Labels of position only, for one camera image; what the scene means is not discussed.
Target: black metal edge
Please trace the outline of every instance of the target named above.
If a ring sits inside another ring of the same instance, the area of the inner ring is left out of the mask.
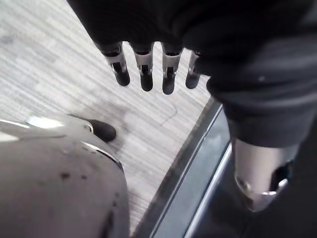
[[[164,208],[167,205],[181,175],[183,174],[188,161],[195,153],[201,138],[205,135],[210,122],[217,115],[220,107],[221,104],[214,101],[212,98],[207,102],[200,118],[197,120],[196,125],[178,152],[173,164],[160,184],[154,199],[132,235],[133,238],[150,237],[150,234],[164,211]]]

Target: silver metal surface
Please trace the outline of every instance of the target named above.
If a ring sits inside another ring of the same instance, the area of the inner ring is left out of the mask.
[[[189,65],[188,65],[188,73],[193,74],[194,73],[194,67],[195,67],[195,62],[199,58],[197,54],[195,54],[194,51],[192,51],[189,59]]]
[[[231,157],[231,152],[232,152],[232,147],[231,144],[228,145],[226,152],[224,153],[221,162],[216,170],[216,172],[214,173],[214,176],[212,177],[212,180],[207,188],[207,191],[196,211],[196,214],[191,222],[191,224],[189,225],[189,228],[184,236],[184,238],[191,238],[193,237],[193,235],[195,234],[195,231],[197,230],[197,227],[199,225],[199,223],[201,222],[201,219],[203,217],[203,215],[205,214],[205,211],[207,209],[207,206],[210,202],[210,199],[212,198],[212,195],[214,193],[214,191],[216,190],[222,174],[230,160]]]
[[[135,55],[135,60],[137,62],[137,66],[139,68],[139,72],[141,75],[143,75],[141,66],[143,65],[148,65],[149,66],[149,73],[152,72],[153,68],[153,50],[151,50],[148,54],[146,55],[139,55],[137,53],[134,53]]]
[[[0,142],[0,237],[99,238],[111,223],[109,238],[128,238],[124,173],[95,146],[107,145],[84,127],[72,135],[80,119],[50,119],[62,126],[0,121],[0,135],[11,136]]]
[[[183,237],[216,173],[228,142],[227,121],[220,107],[189,160],[150,237]]]
[[[111,69],[114,73],[116,73],[116,70],[114,69],[113,64],[117,62],[120,63],[122,72],[125,72],[127,70],[127,64],[125,61],[122,45],[120,45],[120,53],[117,56],[113,56],[113,57],[105,56],[105,58],[108,64],[111,66]]]
[[[173,67],[173,76],[176,75],[180,57],[182,55],[182,52],[179,55],[176,56],[168,56],[164,52],[162,54],[162,68],[163,68],[163,75],[166,78],[167,77],[167,68]]]
[[[235,178],[252,211],[261,211],[287,185],[290,173],[276,178],[278,169],[288,166],[297,153],[298,145],[288,148],[267,148],[235,140]]]

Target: dark stain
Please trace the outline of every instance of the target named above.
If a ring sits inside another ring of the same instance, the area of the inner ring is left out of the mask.
[[[0,37],[0,43],[4,45],[9,45],[14,42],[14,36],[2,36]]]
[[[70,174],[65,173],[65,172],[60,173],[59,176],[60,176],[61,180],[63,180],[63,181],[70,178]]]
[[[103,229],[100,233],[100,238],[107,238],[110,237],[110,234],[113,230],[113,224],[114,224],[114,214],[113,211],[110,212],[110,214],[107,216],[105,224]]]

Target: dirt spot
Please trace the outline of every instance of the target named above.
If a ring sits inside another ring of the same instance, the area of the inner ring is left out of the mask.
[[[69,174],[69,173],[66,173],[66,172],[60,173],[59,176],[60,176],[60,178],[61,178],[62,181],[65,181],[65,180],[67,180],[67,179],[70,178],[70,174]]]

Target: floor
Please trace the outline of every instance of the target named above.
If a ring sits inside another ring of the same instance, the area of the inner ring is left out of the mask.
[[[196,89],[185,87],[188,50],[169,96],[161,91],[160,44],[148,93],[127,44],[124,52],[131,77],[125,88],[65,0],[0,1],[0,118],[72,113],[114,125],[111,146],[126,173],[134,231],[210,95],[205,77]]]

